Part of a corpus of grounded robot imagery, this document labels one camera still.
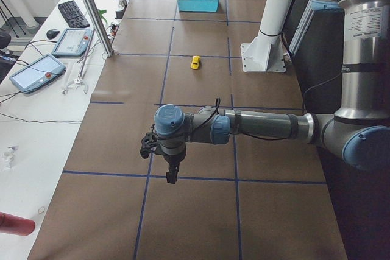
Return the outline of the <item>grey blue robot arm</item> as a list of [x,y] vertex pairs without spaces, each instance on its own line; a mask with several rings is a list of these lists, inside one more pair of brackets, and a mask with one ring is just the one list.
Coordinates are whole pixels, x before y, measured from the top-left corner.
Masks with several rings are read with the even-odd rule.
[[333,114],[260,113],[204,107],[184,113],[161,106],[140,154],[168,162],[168,183],[175,183],[189,142],[225,144],[231,135],[263,140],[301,139],[327,149],[361,170],[389,166],[389,0],[313,0],[317,9],[344,11],[341,106]]

